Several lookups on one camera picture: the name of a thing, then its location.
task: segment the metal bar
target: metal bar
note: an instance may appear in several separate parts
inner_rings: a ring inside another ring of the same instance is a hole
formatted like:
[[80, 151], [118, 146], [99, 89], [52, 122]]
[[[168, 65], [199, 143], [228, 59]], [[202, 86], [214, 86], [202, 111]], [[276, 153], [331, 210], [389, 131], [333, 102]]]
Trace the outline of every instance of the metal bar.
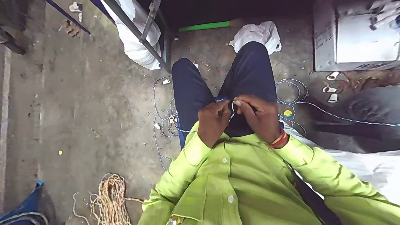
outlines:
[[63, 14], [64, 16], [66, 16], [66, 18], [68, 18], [69, 20], [71, 20], [72, 22], [74, 22], [74, 24], [76, 24], [79, 28], [81, 28], [84, 32], [90, 34], [90, 32], [84, 28], [78, 21], [76, 21], [72, 16], [70, 16], [67, 12], [65, 12], [61, 7], [59, 7], [55, 2], [53, 2], [52, 0], [46, 0], [47, 3], [49, 3], [51, 6], [53, 6], [57, 11], [59, 11], [61, 14]]
[[150, 6], [149, 6], [150, 12], [147, 17], [146, 24], [144, 25], [143, 34], [139, 39], [140, 43], [142, 43], [143, 40], [146, 39], [147, 34], [150, 31], [151, 25], [153, 24], [154, 19], [156, 18], [157, 10], [160, 7], [160, 3], [161, 3], [161, 0], [154, 0], [154, 2], [150, 3]]
[[[125, 14], [125, 12], [121, 9], [118, 3], [115, 0], [104, 0], [104, 2], [111, 8], [111, 10], [118, 16], [118, 18], [129, 28], [129, 30], [140, 39], [142, 33], [139, 29], [133, 24], [133, 22], [129, 19], [129, 17]], [[157, 61], [160, 62], [160, 65], [163, 69], [165, 69], [168, 73], [171, 72], [171, 68], [167, 66], [167, 64], [162, 60], [161, 56], [157, 53], [157, 51], [150, 45], [150, 43], [144, 39], [142, 43], [147, 50], [156, 58]]]
[[171, 41], [171, 37], [170, 37], [170, 28], [168, 27], [164, 15], [161, 13], [161, 10], [158, 10], [158, 16], [162, 22], [162, 24], [164, 25], [164, 47], [163, 47], [163, 51], [162, 51], [162, 58], [164, 60], [164, 62], [168, 63], [170, 60], [169, 57], [169, 51], [171, 50], [170, 47], [170, 41]]

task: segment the wrist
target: wrist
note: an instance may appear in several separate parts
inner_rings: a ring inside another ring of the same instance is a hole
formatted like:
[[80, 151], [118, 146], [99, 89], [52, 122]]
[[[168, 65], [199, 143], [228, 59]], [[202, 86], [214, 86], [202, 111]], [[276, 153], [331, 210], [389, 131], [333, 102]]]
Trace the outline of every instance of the wrist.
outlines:
[[217, 141], [217, 140], [214, 141], [212, 138], [208, 137], [207, 133], [203, 133], [201, 131], [198, 131], [198, 137], [210, 149], [212, 149], [215, 142]]
[[281, 128], [279, 137], [269, 143], [269, 145], [274, 149], [281, 149], [288, 143], [288, 141], [289, 135]]

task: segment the small yellow object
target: small yellow object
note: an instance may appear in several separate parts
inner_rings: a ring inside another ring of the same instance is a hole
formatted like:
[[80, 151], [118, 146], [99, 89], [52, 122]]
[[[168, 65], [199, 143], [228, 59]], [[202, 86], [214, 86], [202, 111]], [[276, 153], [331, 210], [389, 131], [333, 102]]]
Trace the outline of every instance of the small yellow object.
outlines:
[[286, 117], [291, 117], [293, 115], [293, 113], [290, 110], [286, 110], [283, 112], [283, 115]]

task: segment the metal frame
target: metal frame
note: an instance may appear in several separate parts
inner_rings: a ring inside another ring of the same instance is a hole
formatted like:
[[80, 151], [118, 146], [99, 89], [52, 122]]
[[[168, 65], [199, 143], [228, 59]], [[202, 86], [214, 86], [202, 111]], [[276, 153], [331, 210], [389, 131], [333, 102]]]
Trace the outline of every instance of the metal frame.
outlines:
[[[129, 19], [129, 17], [125, 14], [125, 12], [121, 9], [121, 7], [118, 5], [118, 3], [115, 0], [104, 0], [104, 2], [111, 8], [111, 10], [118, 16], [118, 18], [129, 28], [129, 30], [139, 39], [139, 41], [146, 47], [147, 50], [150, 51], [150, 53], [156, 58], [157, 61], [160, 62], [160, 67], [165, 69], [169, 74], [172, 74], [171, 70], [171, 63], [168, 60], [169, 59], [169, 46], [170, 46], [170, 31], [168, 28], [168, 25], [166, 24], [166, 21], [164, 17], [162, 16], [160, 10], [158, 9], [160, 7], [161, 0], [154, 0], [154, 2], [150, 3], [149, 9], [149, 16], [147, 17], [146, 20], [146, 25], [144, 26], [143, 34], [139, 31], [139, 29], [135, 26], [135, 24]], [[163, 23], [164, 26], [164, 47], [163, 47], [163, 53], [162, 53], [162, 58], [161, 56], [157, 53], [157, 51], [153, 48], [153, 46], [150, 45], [150, 43], [146, 40], [147, 34], [149, 32], [149, 29], [151, 25], [154, 22], [154, 19], [156, 18], [157, 13], [160, 16], [160, 20]]]

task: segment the shirt button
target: shirt button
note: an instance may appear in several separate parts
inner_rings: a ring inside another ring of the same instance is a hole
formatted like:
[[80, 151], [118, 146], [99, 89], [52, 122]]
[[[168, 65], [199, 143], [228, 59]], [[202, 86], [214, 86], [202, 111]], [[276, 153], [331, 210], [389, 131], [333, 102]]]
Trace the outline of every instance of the shirt button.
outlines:
[[228, 197], [228, 202], [233, 203], [233, 200], [235, 199], [235, 197], [233, 197], [233, 195]]

